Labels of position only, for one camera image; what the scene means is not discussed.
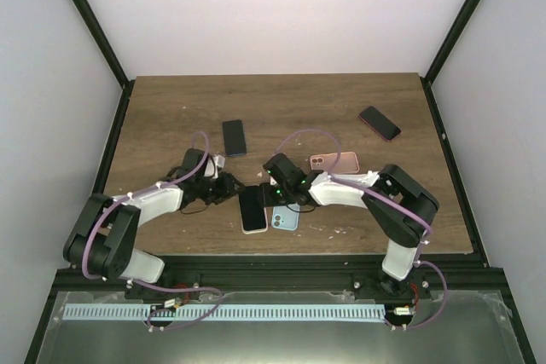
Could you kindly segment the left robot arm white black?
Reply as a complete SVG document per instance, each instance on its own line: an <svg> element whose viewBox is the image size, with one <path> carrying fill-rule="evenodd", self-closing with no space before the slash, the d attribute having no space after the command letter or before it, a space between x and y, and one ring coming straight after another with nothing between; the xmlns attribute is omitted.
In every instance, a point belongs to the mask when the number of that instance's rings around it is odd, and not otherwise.
<svg viewBox="0 0 546 364"><path fill-rule="evenodd" d="M63 258L91 278L138 280L157 299L167 298L174 278L165 262L135 247L137 230L196 200L219 205L245 187L224 171L225 158L197 148L186 151L182 163L153 186L136 193L92 194L63 247Z"/></svg>

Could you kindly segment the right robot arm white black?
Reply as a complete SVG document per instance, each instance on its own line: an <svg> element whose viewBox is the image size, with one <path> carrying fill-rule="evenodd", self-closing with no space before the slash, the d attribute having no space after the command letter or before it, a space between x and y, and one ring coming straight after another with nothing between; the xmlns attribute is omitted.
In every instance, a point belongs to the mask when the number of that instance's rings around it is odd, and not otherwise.
<svg viewBox="0 0 546 364"><path fill-rule="evenodd" d="M388 238L378 274L381 292L399 298L409 289L410 272L432 234L439 202L407 172L388 164L366 174L304 173L284 153L270 158L264 170L273 180L264 193L267 205L343 205L369 211Z"/></svg>

